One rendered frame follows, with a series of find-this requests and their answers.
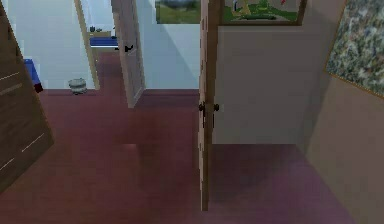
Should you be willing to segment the brown framed colourful picture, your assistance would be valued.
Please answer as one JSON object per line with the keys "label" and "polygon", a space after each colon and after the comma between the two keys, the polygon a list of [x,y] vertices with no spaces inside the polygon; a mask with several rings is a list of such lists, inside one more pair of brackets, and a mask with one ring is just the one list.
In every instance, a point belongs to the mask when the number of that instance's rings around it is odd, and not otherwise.
{"label": "brown framed colourful picture", "polygon": [[222,0],[222,26],[300,26],[308,0]]}

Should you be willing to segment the brown wooden chest of drawers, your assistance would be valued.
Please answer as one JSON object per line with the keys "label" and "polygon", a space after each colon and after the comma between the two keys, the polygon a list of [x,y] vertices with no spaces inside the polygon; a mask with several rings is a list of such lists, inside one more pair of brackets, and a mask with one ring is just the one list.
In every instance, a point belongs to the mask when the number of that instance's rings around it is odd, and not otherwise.
{"label": "brown wooden chest of drawers", "polygon": [[42,104],[0,2],[0,194],[53,144]]}

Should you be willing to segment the green landscape framed picture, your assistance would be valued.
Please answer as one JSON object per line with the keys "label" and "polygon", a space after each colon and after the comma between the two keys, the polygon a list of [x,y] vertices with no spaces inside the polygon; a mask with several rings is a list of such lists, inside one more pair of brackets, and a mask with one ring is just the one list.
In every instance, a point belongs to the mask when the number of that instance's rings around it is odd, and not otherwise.
{"label": "green landscape framed picture", "polygon": [[198,24],[201,19],[200,0],[155,0],[159,24]]}

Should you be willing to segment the grey round bin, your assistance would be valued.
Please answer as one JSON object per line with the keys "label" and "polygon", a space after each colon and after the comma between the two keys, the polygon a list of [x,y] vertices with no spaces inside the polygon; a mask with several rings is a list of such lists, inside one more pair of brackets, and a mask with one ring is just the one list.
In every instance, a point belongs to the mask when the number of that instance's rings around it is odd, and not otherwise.
{"label": "grey round bin", "polygon": [[68,82],[73,94],[83,94],[87,91],[86,81],[83,78],[72,79]]}

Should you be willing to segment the gold framed speckled picture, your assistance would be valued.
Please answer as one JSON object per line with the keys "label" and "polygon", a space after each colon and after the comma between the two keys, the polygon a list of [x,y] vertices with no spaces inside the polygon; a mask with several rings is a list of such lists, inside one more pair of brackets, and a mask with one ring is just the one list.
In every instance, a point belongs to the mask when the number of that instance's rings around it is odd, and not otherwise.
{"label": "gold framed speckled picture", "polygon": [[346,0],[325,71],[384,98],[384,0]]}

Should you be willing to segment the brown wooden room door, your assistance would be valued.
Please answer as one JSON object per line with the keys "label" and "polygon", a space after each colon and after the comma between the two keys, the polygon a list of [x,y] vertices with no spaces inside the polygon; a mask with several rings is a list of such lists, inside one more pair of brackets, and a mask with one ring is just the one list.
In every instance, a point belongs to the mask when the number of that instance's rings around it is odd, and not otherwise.
{"label": "brown wooden room door", "polygon": [[209,208],[209,156],[213,139],[213,105],[217,67],[218,26],[221,0],[201,0],[199,103],[205,102],[206,121],[202,127],[199,111],[198,150],[200,207]]}

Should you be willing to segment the pale grey room door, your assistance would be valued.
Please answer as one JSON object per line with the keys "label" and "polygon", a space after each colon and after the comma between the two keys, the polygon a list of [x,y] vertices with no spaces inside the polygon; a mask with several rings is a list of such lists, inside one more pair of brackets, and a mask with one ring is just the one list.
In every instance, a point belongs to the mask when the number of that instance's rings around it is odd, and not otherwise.
{"label": "pale grey room door", "polygon": [[[126,99],[134,108],[146,89],[136,0],[111,0]],[[124,47],[134,45],[129,52]]]}

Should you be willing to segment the blue table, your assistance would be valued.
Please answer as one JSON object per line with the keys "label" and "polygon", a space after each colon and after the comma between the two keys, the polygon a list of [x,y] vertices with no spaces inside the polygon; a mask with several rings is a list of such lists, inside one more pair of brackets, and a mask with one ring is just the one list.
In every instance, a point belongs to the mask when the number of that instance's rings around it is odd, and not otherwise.
{"label": "blue table", "polygon": [[96,47],[96,48],[103,48],[103,47],[115,48],[118,46],[117,39],[112,37],[91,37],[89,39],[89,42],[92,47]]}

